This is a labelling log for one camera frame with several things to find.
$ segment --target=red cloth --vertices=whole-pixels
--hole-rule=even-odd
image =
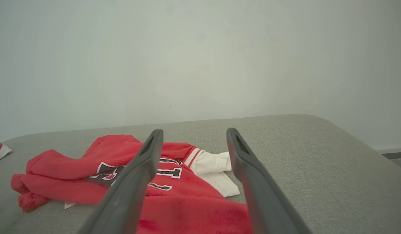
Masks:
[[[97,204],[121,166],[143,144],[133,136],[98,138],[80,159],[48,150],[31,159],[26,174],[13,175],[11,187],[21,193],[19,205],[31,211],[57,199]],[[138,233],[252,233],[247,206],[227,201],[214,187],[180,163],[195,149],[187,143],[164,143],[156,177],[147,187]],[[102,172],[102,167],[111,172]]]

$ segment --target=white tag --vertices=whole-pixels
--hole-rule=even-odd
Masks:
[[[76,205],[76,203],[71,203],[71,202],[65,201],[65,209],[68,209],[69,207],[72,207],[74,205]]]

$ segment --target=printed number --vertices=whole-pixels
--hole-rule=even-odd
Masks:
[[[174,168],[173,170],[167,170],[167,169],[158,169],[157,170],[157,175],[165,175],[165,176],[171,176],[172,178],[180,179],[180,175],[182,173],[181,168]]]
[[[165,191],[169,191],[170,189],[173,188],[173,186],[170,186],[170,185],[161,186],[161,185],[157,185],[155,183],[148,183],[148,185],[150,185],[150,186],[152,186],[154,188],[157,188],[157,189],[165,190]]]
[[[98,178],[99,177],[100,179],[103,179],[103,180],[112,180],[124,168],[125,168],[125,166],[111,166],[104,162],[101,162],[101,164],[98,167],[98,170],[96,171],[96,174],[89,176],[89,178]]]

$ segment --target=gray couch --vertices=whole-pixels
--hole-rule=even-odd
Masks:
[[[187,142],[220,153],[227,151],[228,127],[239,130],[315,233],[401,233],[401,168],[329,121],[300,114],[49,132],[8,140],[4,144],[13,153],[0,160],[0,233],[75,233],[93,210],[81,204],[64,210],[62,201],[51,201],[22,212],[11,176],[24,173],[27,161],[45,150],[80,158],[97,137],[126,134],[144,141],[161,128],[165,142]],[[229,199],[245,202],[242,189]]]

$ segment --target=striped cuff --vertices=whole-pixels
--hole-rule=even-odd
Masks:
[[[203,152],[203,149],[195,148],[186,158],[184,164],[190,168],[191,165],[197,160],[197,157]]]

